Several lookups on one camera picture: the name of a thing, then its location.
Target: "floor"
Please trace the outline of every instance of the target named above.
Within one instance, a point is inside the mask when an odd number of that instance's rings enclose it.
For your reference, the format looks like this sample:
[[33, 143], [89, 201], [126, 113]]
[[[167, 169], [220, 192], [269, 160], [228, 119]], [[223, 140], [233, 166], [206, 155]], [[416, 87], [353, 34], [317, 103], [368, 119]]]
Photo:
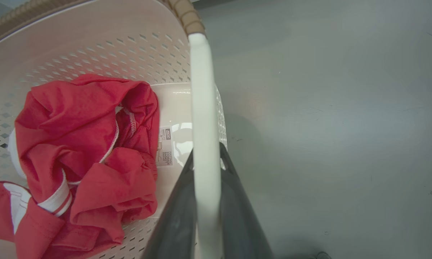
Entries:
[[195, 6], [276, 256], [432, 259], [432, 0]]

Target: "red clothing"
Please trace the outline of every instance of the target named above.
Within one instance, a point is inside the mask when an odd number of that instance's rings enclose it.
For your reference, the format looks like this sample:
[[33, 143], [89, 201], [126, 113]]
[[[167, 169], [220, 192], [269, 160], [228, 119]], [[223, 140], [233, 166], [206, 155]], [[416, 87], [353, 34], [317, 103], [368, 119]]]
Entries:
[[0, 182], [0, 238], [19, 259], [86, 258], [121, 244], [122, 223], [157, 208], [158, 125], [146, 82], [84, 75], [33, 87], [15, 121], [29, 190]]

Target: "white handle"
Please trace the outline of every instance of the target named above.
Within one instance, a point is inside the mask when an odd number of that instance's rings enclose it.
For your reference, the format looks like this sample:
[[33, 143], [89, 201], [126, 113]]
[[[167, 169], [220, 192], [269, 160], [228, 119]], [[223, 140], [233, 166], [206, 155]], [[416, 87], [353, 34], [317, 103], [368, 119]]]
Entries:
[[203, 259], [220, 259], [222, 256], [219, 210], [221, 167], [213, 61], [205, 35], [190, 34], [189, 43], [193, 162], [200, 251]]

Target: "label sticker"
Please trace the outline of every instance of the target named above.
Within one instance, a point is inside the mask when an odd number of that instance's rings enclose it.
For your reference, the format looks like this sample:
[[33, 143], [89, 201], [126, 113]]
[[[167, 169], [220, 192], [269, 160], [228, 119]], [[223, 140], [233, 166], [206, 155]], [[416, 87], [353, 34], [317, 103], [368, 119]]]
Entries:
[[173, 166], [173, 141], [171, 141], [171, 127], [160, 128], [158, 134], [157, 166]]

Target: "plastic basket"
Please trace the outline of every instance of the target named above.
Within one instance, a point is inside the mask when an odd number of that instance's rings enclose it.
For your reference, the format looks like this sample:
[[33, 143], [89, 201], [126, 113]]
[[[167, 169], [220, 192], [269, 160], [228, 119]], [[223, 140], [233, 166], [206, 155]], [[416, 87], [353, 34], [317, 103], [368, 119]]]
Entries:
[[[218, 238], [224, 113], [204, 28], [188, 0], [32, 0], [0, 18], [0, 180], [25, 185], [6, 148], [30, 88], [86, 73], [149, 82], [160, 127], [171, 128], [173, 141], [173, 166], [158, 169], [157, 212], [124, 226], [123, 244], [93, 258], [140, 258], [193, 148], [202, 253], [219, 256], [204, 245]], [[0, 240], [0, 258], [16, 258], [14, 244]]]

